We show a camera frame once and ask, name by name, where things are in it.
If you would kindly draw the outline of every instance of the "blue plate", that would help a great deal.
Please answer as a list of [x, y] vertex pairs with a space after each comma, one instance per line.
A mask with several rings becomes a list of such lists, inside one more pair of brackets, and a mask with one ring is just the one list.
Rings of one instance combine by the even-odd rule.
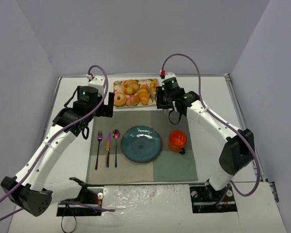
[[147, 163], [155, 159], [162, 150], [160, 135], [148, 126], [134, 126], [122, 136], [122, 152], [137, 163]]

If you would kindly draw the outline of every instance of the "spoon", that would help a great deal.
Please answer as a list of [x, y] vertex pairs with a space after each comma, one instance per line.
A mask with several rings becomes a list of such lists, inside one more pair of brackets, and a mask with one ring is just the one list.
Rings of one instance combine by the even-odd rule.
[[115, 139], [115, 167], [117, 167], [117, 157], [116, 157], [116, 154], [117, 154], [117, 140], [120, 137], [120, 131], [119, 130], [113, 130], [112, 134], [113, 134], [113, 138]]

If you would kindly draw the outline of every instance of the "placemat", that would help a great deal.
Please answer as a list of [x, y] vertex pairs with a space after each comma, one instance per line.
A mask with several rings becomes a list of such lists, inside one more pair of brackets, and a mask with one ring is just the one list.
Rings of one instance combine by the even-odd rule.
[[[177, 113], [171, 114], [171, 120], [178, 120]], [[136, 125], [146, 125], [155, 129], [162, 138], [162, 152], [154, 161], [140, 164], [130, 161], [122, 154], [121, 139], [124, 132]], [[109, 131], [118, 129], [121, 136], [117, 142], [117, 168], [114, 168], [115, 140], [111, 139], [110, 165], [105, 166], [106, 144]], [[97, 157], [97, 133], [102, 131], [103, 140], [100, 143], [98, 169], [95, 170]], [[168, 137], [171, 131], [181, 130], [187, 135], [186, 153], [180, 155], [170, 151]], [[115, 111], [112, 118], [95, 117], [91, 144], [91, 156], [87, 170], [87, 182], [90, 184], [124, 184], [136, 182], [185, 182], [197, 181], [196, 166], [192, 150], [189, 124], [182, 117], [177, 125], [168, 120], [168, 115], [162, 110], [157, 111]]]

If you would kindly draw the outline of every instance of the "tabletop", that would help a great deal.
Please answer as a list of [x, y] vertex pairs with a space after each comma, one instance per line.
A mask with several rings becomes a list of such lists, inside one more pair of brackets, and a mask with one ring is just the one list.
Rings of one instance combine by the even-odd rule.
[[[111, 75], [109, 91], [113, 82], [123, 79], [154, 77], [151, 75]], [[186, 92], [198, 90], [197, 77], [178, 77], [179, 86]], [[61, 78], [55, 102], [50, 115], [51, 121], [72, 96], [77, 85], [87, 85], [85, 77]], [[238, 118], [224, 77], [202, 77], [202, 94], [207, 105], [231, 124], [238, 126]], [[145, 107], [156, 110], [155, 106]], [[114, 109], [115, 111], [142, 111], [140, 108]], [[205, 182], [219, 165], [218, 158], [222, 148], [219, 143], [197, 123], [188, 120], [193, 143], [198, 181]], [[69, 145], [62, 154], [46, 183], [56, 183], [70, 177], [86, 179], [91, 138], [82, 137]], [[234, 178], [240, 189], [245, 192], [252, 188], [255, 181], [252, 164], [241, 170]], [[149, 198], [145, 193], [153, 190], [155, 197]], [[236, 213], [193, 214], [191, 209], [189, 186], [187, 184], [169, 185], [130, 185], [105, 186], [103, 207], [115, 208], [115, 213], [104, 213], [101, 217], [79, 217], [75, 232], [128, 232], [170, 231], [170, 232], [285, 232], [279, 211], [267, 183], [260, 183], [256, 193], [248, 198], [235, 194], [238, 206]], [[12, 219], [10, 233], [32, 230], [34, 232], [61, 232], [60, 217], [56, 217], [57, 205], [35, 218], [25, 211], [19, 212]]]

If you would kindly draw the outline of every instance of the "mug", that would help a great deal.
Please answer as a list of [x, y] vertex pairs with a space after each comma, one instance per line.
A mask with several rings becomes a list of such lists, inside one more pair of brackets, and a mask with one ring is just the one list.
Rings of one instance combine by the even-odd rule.
[[179, 152], [180, 154], [185, 154], [184, 145], [186, 143], [186, 135], [180, 130], [172, 131], [169, 134], [168, 147], [171, 151]]

